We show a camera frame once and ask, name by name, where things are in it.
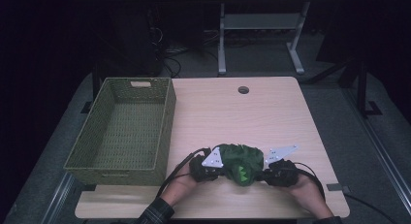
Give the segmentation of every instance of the green bag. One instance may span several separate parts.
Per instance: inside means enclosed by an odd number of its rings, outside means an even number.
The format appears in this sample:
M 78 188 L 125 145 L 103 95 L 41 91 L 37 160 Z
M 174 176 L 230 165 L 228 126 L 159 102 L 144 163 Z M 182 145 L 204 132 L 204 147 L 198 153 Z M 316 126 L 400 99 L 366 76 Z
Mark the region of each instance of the green bag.
M 264 154 L 256 148 L 245 144 L 220 144 L 221 160 L 226 171 L 226 178 L 239 186 L 249 186 L 255 175 L 264 167 Z

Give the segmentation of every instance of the plaid sleeve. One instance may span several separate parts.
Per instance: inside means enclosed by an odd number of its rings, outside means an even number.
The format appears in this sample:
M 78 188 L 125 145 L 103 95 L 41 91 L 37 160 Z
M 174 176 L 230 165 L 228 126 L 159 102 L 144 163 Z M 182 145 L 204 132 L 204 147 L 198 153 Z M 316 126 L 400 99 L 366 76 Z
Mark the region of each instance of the plaid sleeve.
M 163 199 L 157 198 L 145 209 L 136 224 L 164 224 L 173 214 L 173 208 Z
M 329 217 L 317 220 L 313 224 L 342 224 L 341 218 L 339 216 Z

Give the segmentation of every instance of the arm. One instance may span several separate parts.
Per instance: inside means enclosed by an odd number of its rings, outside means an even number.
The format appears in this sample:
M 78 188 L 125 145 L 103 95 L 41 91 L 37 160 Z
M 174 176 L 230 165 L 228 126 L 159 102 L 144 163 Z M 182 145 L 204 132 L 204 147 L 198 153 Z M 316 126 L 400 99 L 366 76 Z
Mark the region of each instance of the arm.
M 302 208 L 319 219 L 314 223 L 341 223 L 339 217 L 334 217 L 326 201 L 321 196 L 317 185 L 309 177 L 299 175 L 297 184 L 290 187 L 275 188 L 290 194 Z
M 176 174 L 175 179 L 167 186 L 161 196 L 145 209 L 136 223 L 167 223 L 174 214 L 173 206 L 187 197 L 197 186 L 197 182 L 190 175 L 187 175 L 189 173 L 190 167 L 187 163 Z

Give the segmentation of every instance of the rectangular storage basket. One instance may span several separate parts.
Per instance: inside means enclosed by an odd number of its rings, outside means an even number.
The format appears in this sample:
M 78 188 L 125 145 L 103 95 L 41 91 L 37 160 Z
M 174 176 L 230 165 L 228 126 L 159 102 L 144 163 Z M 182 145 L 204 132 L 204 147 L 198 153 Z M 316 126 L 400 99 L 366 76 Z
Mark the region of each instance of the rectangular storage basket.
M 65 170 L 86 184 L 161 185 L 175 101 L 171 79 L 107 78 Z

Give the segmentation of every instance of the gray carpet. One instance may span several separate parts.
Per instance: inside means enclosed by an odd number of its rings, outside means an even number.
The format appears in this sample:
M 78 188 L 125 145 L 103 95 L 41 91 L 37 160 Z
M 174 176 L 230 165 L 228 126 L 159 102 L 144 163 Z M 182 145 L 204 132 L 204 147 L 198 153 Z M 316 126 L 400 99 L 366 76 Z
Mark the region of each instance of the gray carpet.
M 306 73 L 297 76 L 285 49 L 285 43 L 290 37 L 292 33 L 272 34 L 265 39 L 252 39 L 252 44 L 248 46 L 226 48 L 226 77 L 292 76 L 306 80 L 331 66 L 329 63 L 315 61 L 322 36 L 303 35 L 298 52 Z M 210 55 L 216 55 L 217 47 L 205 49 L 207 52 L 204 53 L 187 52 L 174 57 L 182 66 L 182 78 L 217 76 L 217 61 Z M 173 69 L 177 68 L 175 62 L 167 61 Z M 161 77 L 168 75 L 164 71 Z M 339 73 L 335 73 L 314 85 L 301 87 L 338 180 L 350 188 L 351 195 L 379 207 L 397 223 L 411 223 L 411 217 L 386 176 L 355 111 L 350 107 L 343 90 L 336 85 L 338 76 Z M 369 76 L 368 81 L 367 99 L 375 101 L 383 112 L 383 115 L 371 116 L 368 120 L 409 183 L 411 127 L 389 99 L 383 85 L 372 76 Z M 88 76 L 79 86 L 5 223 L 42 223 L 53 193 L 64 176 L 62 167 L 86 118 L 80 112 L 85 102 L 91 99 L 91 77 Z M 74 215 L 83 189 L 86 188 L 75 180 L 54 223 L 84 222 Z M 344 223 L 389 223 L 372 209 L 350 199 L 347 202 L 351 214 L 343 219 Z M 103 224 L 113 221 L 116 220 L 89 220 L 87 223 Z

